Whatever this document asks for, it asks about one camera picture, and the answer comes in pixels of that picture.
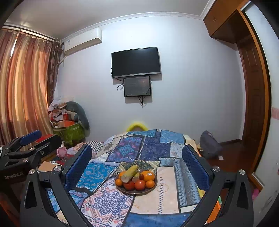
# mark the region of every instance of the air conditioner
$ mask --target air conditioner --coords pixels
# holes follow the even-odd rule
[[[102,42],[102,31],[94,28],[65,42],[65,55],[70,55]]]

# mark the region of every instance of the screw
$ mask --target screw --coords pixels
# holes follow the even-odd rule
[[[243,169],[240,169],[240,170],[239,170],[239,173],[240,173],[241,175],[244,175],[244,174],[245,174],[245,171],[244,171]]]
[[[212,169],[215,171],[215,172],[219,172],[220,171],[220,167],[219,166],[213,166]]]
[[[36,170],[31,169],[31,170],[29,171],[29,174],[31,174],[31,175],[32,175],[32,174],[34,174],[34,173],[35,173],[35,171],[36,171]]]
[[[61,169],[62,169],[62,167],[61,167],[60,165],[57,165],[57,166],[54,168],[54,170],[55,170],[56,172],[60,171]]]

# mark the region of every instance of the television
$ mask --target television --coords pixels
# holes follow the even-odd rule
[[[113,78],[161,73],[157,47],[111,53],[111,64]]]
[[[127,77],[123,79],[124,97],[151,95],[150,76]]]

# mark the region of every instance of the brown curtain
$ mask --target brown curtain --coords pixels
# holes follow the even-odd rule
[[[57,81],[58,66],[62,53],[61,39],[55,39],[52,44],[52,49],[49,57],[49,68],[47,72],[47,105],[53,101],[53,94]]]
[[[9,130],[9,115],[7,109],[6,87],[11,58],[11,50],[15,43],[17,32],[14,30],[0,30],[0,145],[4,145],[12,138]]]
[[[47,111],[51,47],[52,43],[28,34],[20,33],[17,38],[5,86],[5,118],[10,125],[5,128],[4,143],[37,129],[43,135],[52,132]]]

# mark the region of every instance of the bowl of fruit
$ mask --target bowl of fruit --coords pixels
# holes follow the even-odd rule
[[[128,170],[116,175],[116,188],[129,195],[145,195],[157,186],[157,177],[149,170],[132,165]]]

